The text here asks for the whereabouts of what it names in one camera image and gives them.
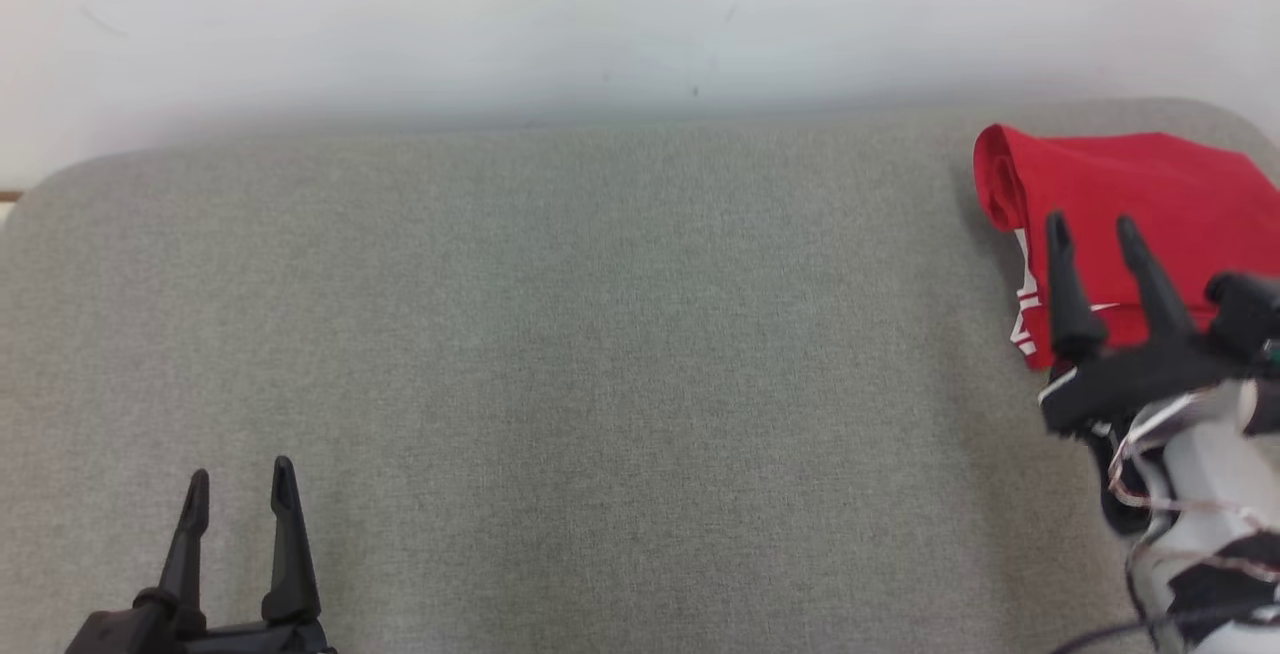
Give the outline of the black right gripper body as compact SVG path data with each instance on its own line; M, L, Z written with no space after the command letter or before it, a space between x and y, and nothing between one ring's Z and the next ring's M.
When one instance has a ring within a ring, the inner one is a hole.
M1053 378L1038 403L1044 429L1057 436L1116 424L1146 404L1222 381L1261 378L1263 349L1240 349L1212 331L1151 338L1107 349L1101 338L1051 338Z

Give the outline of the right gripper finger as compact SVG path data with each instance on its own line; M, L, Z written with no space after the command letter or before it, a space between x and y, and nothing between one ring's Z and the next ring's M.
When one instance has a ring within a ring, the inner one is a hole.
M1085 294L1075 265L1075 241L1064 212L1050 212L1044 227L1051 349L1059 361L1083 363L1100 355L1108 330Z
M1196 323L1170 276L1151 252L1137 221L1128 215L1119 216L1116 235L1125 266L1138 288L1148 338L1190 337Z

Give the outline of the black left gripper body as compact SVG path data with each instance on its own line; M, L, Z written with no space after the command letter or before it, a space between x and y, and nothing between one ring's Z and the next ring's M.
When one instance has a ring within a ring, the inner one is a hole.
M256 622L177 637L174 653L338 653L320 622Z

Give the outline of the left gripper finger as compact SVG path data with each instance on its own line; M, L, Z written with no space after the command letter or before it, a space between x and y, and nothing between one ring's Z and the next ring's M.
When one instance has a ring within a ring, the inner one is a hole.
M166 554L159 587L169 596L175 627L206 627L200 600L201 540L209 527L209 472L196 470Z
M321 610L317 580L293 462L274 461L270 508L275 517L271 585L261 602L270 625L306 623Z

